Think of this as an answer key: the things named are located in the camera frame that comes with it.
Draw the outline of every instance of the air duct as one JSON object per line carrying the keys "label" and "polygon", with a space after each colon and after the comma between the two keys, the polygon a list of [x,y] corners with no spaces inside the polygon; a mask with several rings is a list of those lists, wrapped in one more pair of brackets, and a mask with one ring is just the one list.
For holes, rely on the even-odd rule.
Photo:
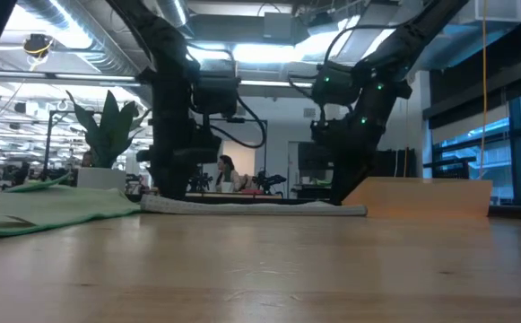
{"label": "air duct", "polygon": [[187,24],[190,17],[184,0],[144,0],[144,5],[176,28]]}
{"label": "air duct", "polygon": [[99,72],[112,75],[135,75],[140,72],[79,1],[18,0],[17,4],[36,18],[50,23],[59,35],[66,35],[67,37],[63,37],[67,39],[65,41],[56,37],[61,43],[67,47],[77,45],[79,49],[83,49],[77,55]]}

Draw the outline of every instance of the glass window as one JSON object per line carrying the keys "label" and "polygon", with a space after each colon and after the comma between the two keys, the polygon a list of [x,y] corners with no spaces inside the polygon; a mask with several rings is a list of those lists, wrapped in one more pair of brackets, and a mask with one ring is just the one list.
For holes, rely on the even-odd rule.
{"label": "glass window", "polygon": [[[501,120],[492,122],[485,127],[485,135],[495,135],[507,132],[509,130],[509,118],[503,118]],[[481,139],[483,134],[483,127],[478,127],[471,130],[463,135],[459,135],[455,138],[445,140],[441,143],[442,147],[447,147],[452,144],[460,144],[473,139]]]}
{"label": "glass window", "polygon": [[[478,179],[481,165],[481,147],[473,146],[442,154],[443,159],[475,157],[469,163],[469,178]],[[493,181],[492,196],[513,198],[513,179],[511,178],[511,146],[509,140],[486,144],[483,179]]]}

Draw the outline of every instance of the table surface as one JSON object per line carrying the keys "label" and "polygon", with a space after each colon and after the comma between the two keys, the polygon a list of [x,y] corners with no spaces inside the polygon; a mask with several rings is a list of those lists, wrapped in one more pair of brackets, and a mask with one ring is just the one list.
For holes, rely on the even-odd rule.
{"label": "table surface", "polygon": [[521,222],[147,214],[1,239],[4,322],[521,322]]}

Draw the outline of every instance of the white pot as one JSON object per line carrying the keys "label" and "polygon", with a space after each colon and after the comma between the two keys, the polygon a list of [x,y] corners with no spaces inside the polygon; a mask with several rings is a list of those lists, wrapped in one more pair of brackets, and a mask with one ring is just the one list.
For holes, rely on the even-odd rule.
{"label": "white pot", "polygon": [[122,170],[110,170],[94,167],[79,169],[78,188],[111,189],[125,191],[126,173]]}

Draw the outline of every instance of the cardboard box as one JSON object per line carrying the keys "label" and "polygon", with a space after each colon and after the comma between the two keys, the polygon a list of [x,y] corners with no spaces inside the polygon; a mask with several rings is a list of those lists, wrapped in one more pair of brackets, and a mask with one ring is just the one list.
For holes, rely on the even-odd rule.
{"label": "cardboard box", "polygon": [[367,178],[345,205],[365,205],[368,217],[484,218],[490,180]]}

